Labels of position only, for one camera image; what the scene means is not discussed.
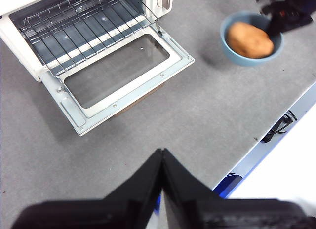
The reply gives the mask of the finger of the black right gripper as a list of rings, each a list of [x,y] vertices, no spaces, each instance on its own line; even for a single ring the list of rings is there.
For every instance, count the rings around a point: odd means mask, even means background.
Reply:
[[[279,14],[275,14],[271,17],[270,23],[266,29],[266,33],[269,35],[269,37],[273,37],[282,33],[283,22],[283,17]]]

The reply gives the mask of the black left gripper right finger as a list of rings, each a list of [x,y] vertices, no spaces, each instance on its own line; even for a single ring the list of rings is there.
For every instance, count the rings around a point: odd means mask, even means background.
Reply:
[[[315,218],[278,199],[223,199],[162,150],[163,190],[185,229],[313,229]]]

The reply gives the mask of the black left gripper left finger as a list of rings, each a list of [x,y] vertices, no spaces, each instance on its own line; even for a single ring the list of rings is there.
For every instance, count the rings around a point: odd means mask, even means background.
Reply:
[[[144,229],[161,193],[162,150],[102,199],[46,201],[26,207],[14,229]]]

